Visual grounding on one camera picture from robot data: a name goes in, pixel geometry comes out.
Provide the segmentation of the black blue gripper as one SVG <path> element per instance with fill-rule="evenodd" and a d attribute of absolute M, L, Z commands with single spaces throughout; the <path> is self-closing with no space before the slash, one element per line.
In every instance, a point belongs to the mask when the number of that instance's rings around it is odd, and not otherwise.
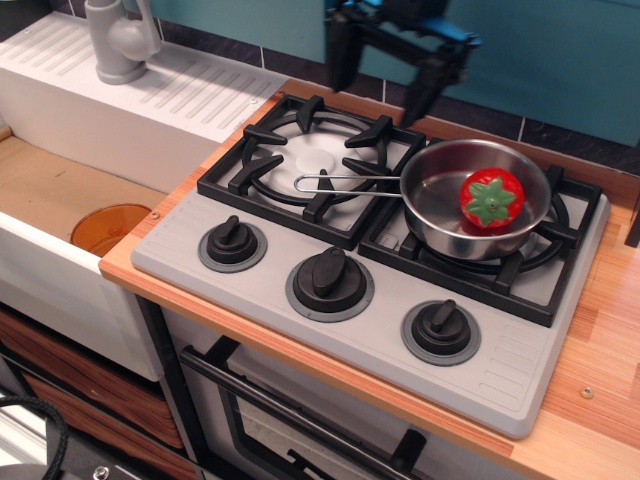
<path fill-rule="evenodd" d="M 359 73 L 367 47 L 417 69 L 404 98 L 402 126 L 425 117 L 449 86 L 467 76 L 467 58 L 481 37 L 446 18 L 446 1 L 335 1 L 327 10 L 326 67 L 335 92 Z"/>

